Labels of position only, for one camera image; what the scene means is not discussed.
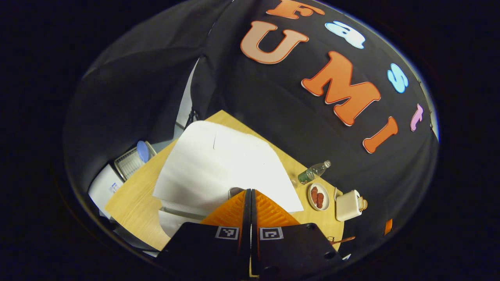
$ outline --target white plate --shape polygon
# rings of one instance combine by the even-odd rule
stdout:
[[[323,207],[320,209],[316,207],[316,205],[313,202],[313,197],[311,196],[311,190],[316,187],[318,193],[323,193],[324,199],[323,199]],[[309,204],[316,210],[316,211],[324,211],[328,209],[330,206],[330,196],[328,196],[327,189],[321,184],[321,183],[313,183],[309,186],[307,189],[307,198],[309,199]]]

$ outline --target orange letter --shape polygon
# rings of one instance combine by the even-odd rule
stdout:
[[[299,16],[295,14],[296,11],[299,11],[300,15],[304,17],[309,17],[313,14],[313,12],[320,15],[325,14],[325,12],[321,9],[292,0],[281,0],[281,3],[279,3],[276,8],[267,10],[265,13],[268,15],[296,20],[299,18]]]
[[[385,142],[390,136],[398,133],[398,124],[396,123],[396,119],[393,117],[389,117],[387,120],[387,124],[378,131],[374,136],[370,138],[365,138],[363,140],[363,146],[368,153],[372,154],[375,152],[377,147]]]
[[[348,99],[342,105],[333,107],[333,112],[347,126],[354,124],[356,118],[373,101],[380,100],[380,92],[370,82],[351,85],[353,64],[335,51],[328,52],[330,61],[311,79],[302,80],[302,87],[315,96],[323,95],[323,86],[328,82],[328,92],[324,102],[329,105]]]
[[[272,65],[281,62],[295,48],[299,42],[309,41],[309,37],[290,29],[283,30],[284,39],[272,52],[259,49],[259,43],[269,31],[275,31],[278,27],[264,21],[252,21],[251,28],[241,40],[241,51],[245,56],[261,64]]]

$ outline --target plastic water bottle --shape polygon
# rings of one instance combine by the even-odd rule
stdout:
[[[314,180],[316,177],[321,177],[321,175],[323,175],[325,170],[331,165],[332,163],[330,162],[330,160],[326,160],[323,163],[312,165],[309,169],[303,171],[298,175],[298,181],[301,184],[305,185],[308,182]]]

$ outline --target wooden table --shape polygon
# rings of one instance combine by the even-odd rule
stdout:
[[[306,170],[304,165],[300,164],[225,111],[221,110],[217,112],[207,118],[206,121],[218,123],[240,132],[254,135],[269,143],[291,178],[297,179],[297,175]],[[169,242],[170,237],[165,234],[160,226],[158,210],[162,207],[162,203],[159,199],[153,197],[153,190],[155,189],[160,171],[176,142],[177,140],[165,147],[135,172],[132,177],[116,191],[105,207],[106,211],[120,225],[137,238],[159,251]],[[315,223],[325,236],[333,236],[335,237],[335,241],[341,240],[344,232],[344,222],[335,219],[335,188],[322,178],[315,179],[313,182],[321,183],[327,189],[330,198],[330,207],[325,211],[314,210],[309,204],[307,197],[307,188],[310,184],[302,185],[297,183],[298,186],[295,188],[295,191],[298,194],[304,211],[295,212],[292,216],[301,224]],[[337,196],[340,195],[342,195],[342,192],[338,190]],[[339,249],[339,246],[340,243],[333,245],[336,250]]]

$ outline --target red food item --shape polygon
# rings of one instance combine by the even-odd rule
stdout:
[[[323,200],[324,199],[325,199],[325,195],[323,193],[318,193],[317,194],[317,204],[316,204],[316,207],[318,207],[318,209],[323,208]]]
[[[312,202],[316,205],[318,202],[318,188],[315,186],[311,189]]]

